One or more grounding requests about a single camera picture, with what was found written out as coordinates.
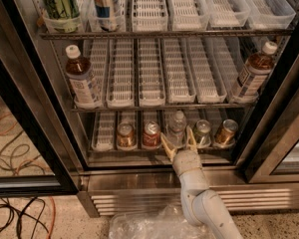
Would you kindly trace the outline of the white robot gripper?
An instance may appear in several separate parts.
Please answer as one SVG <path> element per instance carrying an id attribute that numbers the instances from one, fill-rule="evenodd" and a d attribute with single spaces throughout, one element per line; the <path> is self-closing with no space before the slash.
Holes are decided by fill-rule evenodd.
<path id="1" fill-rule="evenodd" d="M 194 179 L 202 179 L 204 177 L 200 156 L 197 154 L 197 144 L 191 127 L 186 127 L 186 144 L 189 150 L 182 150 L 177 153 L 177 148 L 160 134 L 161 145 L 164 148 L 166 156 L 172 161 L 172 167 L 178 178 L 188 177 Z"/>

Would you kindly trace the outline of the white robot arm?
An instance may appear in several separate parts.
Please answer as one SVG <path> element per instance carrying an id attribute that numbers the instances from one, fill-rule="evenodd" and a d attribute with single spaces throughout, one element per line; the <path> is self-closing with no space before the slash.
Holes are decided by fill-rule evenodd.
<path id="1" fill-rule="evenodd" d="M 209 187 L 191 128 L 186 127 L 184 149 L 174 146 L 163 133 L 160 141 L 180 181 L 181 207 L 187 222 L 207 225 L 216 239 L 243 239 L 221 197 Z"/>

